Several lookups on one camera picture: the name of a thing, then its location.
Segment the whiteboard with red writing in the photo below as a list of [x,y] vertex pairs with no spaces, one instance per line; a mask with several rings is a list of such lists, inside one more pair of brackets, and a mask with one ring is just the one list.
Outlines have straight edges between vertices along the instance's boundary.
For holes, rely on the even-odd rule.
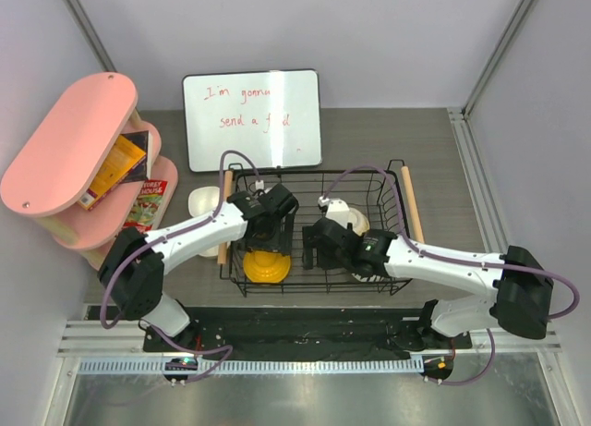
[[322,163],[316,70],[188,75],[182,93],[191,171],[216,171],[227,150],[257,168]]

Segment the yellow dotted white bowl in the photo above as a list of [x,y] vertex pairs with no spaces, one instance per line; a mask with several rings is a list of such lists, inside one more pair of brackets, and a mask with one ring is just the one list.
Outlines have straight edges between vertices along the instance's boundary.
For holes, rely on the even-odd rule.
[[359,236],[363,236],[370,229],[368,218],[354,207],[349,208],[348,223],[351,225],[352,230]]

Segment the pink three-tier shelf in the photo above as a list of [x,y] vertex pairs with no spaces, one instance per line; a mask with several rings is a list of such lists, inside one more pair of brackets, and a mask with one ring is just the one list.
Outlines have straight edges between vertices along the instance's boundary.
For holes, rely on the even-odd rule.
[[142,130],[151,135],[151,176],[167,184],[157,222],[178,183],[175,164],[160,154],[158,130],[139,117],[137,102],[136,86],[123,74],[79,79],[61,94],[1,179],[8,209],[33,219],[93,268],[100,267],[141,190],[139,182],[126,183],[90,211],[78,205],[117,136]]

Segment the green square bowl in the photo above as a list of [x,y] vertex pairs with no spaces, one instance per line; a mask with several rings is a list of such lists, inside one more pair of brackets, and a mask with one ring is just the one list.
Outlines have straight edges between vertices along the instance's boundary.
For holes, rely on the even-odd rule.
[[187,200],[189,215],[191,217],[213,215],[222,196],[223,192],[217,186],[207,186],[192,190]]

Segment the orange yellow ribbed bowl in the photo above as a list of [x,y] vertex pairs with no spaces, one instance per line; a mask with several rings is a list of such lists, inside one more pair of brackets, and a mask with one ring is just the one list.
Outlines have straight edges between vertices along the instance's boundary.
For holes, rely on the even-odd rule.
[[247,252],[243,269],[249,281],[257,284],[279,284],[291,270],[291,257],[278,252],[255,250]]

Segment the black wire dish rack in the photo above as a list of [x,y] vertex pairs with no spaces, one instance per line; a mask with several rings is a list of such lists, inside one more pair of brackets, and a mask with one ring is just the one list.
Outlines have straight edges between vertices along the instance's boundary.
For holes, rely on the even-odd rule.
[[[266,183],[281,184],[298,200],[282,230],[287,234],[291,268],[278,283],[255,282],[247,277],[244,259],[247,247],[234,242],[228,249],[229,260],[221,267],[220,278],[236,285],[245,297],[275,293],[387,293],[394,295],[410,284],[408,278],[393,278],[380,269],[386,243],[409,232],[404,200],[396,172],[383,174],[360,169],[345,178],[336,170],[306,172],[275,169],[263,172]],[[350,209],[368,219],[367,231],[357,235],[353,228],[338,228],[319,208],[318,199],[325,189],[334,198],[342,198]],[[369,262],[377,267],[368,268]]]

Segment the red storey house book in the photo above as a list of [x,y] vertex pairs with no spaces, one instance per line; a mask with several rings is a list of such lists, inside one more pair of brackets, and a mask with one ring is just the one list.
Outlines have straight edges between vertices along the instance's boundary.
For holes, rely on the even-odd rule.
[[145,181],[123,227],[135,227],[140,233],[152,230],[156,225],[156,218],[163,203],[167,186],[166,180]]

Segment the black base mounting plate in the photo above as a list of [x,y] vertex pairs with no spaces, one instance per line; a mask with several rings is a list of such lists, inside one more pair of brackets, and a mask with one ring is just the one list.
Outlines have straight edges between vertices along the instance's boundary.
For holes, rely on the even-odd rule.
[[453,339],[430,331],[420,309],[306,307],[188,307],[189,325],[171,339],[191,351],[229,344],[251,351],[329,353],[472,347],[469,334]]

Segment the white striped bowl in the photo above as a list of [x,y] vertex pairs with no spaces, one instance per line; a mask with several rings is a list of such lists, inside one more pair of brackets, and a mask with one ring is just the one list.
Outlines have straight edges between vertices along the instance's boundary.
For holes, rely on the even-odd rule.
[[381,266],[371,264],[362,264],[356,267],[351,275],[361,283],[378,283],[390,278]]

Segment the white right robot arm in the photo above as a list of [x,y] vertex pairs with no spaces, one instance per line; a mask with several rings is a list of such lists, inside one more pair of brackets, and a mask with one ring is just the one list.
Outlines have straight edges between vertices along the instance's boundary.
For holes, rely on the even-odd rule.
[[547,334],[553,281],[525,249],[450,250],[378,229],[358,235],[327,217],[303,227],[302,234],[307,270],[343,269],[368,283],[416,279],[466,292],[464,298],[426,302],[417,321],[393,334],[400,349],[447,348],[459,335],[494,327],[531,340]]

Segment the yellow orange book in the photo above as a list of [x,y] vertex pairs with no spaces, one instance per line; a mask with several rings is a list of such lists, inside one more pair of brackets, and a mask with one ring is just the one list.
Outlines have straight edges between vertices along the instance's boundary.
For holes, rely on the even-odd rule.
[[119,183],[121,183],[142,161],[147,153],[124,135],[119,135],[107,154],[96,176],[84,194],[78,199],[78,205],[84,210],[92,210]]

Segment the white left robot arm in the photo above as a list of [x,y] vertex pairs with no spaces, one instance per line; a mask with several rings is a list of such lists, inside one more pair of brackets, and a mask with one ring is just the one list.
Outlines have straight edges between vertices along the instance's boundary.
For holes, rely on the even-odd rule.
[[250,194],[239,191],[214,210],[164,229],[140,233],[135,227],[122,230],[99,268],[103,285],[100,320],[103,328],[106,305],[119,309],[115,320],[143,321],[163,342],[178,351],[196,349],[199,325],[185,307],[163,291],[163,279],[180,264],[204,250],[242,239],[263,242],[281,234],[285,219],[298,209],[296,197],[284,185]]

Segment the beige floral ceramic bowl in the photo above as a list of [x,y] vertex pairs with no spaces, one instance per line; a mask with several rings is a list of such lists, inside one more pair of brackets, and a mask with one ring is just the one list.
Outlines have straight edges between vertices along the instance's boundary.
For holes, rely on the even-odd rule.
[[210,249],[203,250],[202,252],[199,253],[199,256],[203,257],[203,258],[211,259],[211,258],[217,258],[218,254],[219,254],[219,247],[215,246]]

